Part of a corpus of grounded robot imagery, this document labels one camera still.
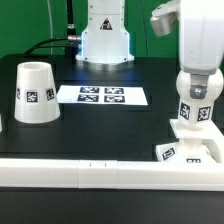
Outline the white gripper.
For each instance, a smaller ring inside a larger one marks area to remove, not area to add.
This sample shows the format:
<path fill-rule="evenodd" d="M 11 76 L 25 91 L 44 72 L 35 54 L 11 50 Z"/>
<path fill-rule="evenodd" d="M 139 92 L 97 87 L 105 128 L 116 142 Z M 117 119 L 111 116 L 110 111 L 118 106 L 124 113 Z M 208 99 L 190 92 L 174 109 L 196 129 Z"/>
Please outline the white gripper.
<path fill-rule="evenodd" d="M 209 77 L 224 56 L 224 0 L 181 0 L 181 68 L 190 75 L 190 97 L 204 99 Z"/>

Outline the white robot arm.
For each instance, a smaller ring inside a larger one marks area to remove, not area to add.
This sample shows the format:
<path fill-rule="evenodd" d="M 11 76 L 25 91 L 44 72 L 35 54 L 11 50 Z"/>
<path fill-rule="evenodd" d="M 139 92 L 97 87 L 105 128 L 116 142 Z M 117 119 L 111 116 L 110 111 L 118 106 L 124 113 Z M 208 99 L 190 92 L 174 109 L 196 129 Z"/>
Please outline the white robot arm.
<path fill-rule="evenodd" d="M 82 66 L 113 70 L 134 59 L 124 27 L 125 0 L 88 0 L 88 25 L 76 56 Z M 217 98 L 223 88 L 219 70 L 224 57 L 224 0 L 170 0 L 150 19 L 158 36 L 179 27 L 179 60 L 183 78 L 178 89 L 192 99 Z"/>

